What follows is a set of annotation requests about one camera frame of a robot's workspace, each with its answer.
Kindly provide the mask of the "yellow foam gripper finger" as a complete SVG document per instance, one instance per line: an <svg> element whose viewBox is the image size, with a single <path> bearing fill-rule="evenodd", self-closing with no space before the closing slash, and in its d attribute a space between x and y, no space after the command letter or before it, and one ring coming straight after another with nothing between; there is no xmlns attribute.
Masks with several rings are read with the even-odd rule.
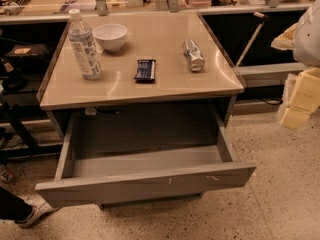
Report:
<svg viewBox="0 0 320 240"><path fill-rule="evenodd" d="M271 42L271 47L278 50L292 50L297 24L291 25Z"/></svg>
<svg viewBox="0 0 320 240"><path fill-rule="evenodd" d="M289 73L279 108L279 124L300 128L320 106L320 69L310 68L298 75Z"/></svg>

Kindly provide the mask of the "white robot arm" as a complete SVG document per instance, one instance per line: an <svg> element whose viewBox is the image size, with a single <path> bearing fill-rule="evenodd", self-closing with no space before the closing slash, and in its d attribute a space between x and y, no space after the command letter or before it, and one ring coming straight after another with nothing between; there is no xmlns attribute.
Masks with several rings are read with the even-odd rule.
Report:
<svg viewBox="0 0 320 240"><path fill-rule="evenodd" d="M294 59L306 66L297 76L288 75L278 114L281 126L295 130L320 107L320 0L315 0L271 46L292 50Z"/></svg>

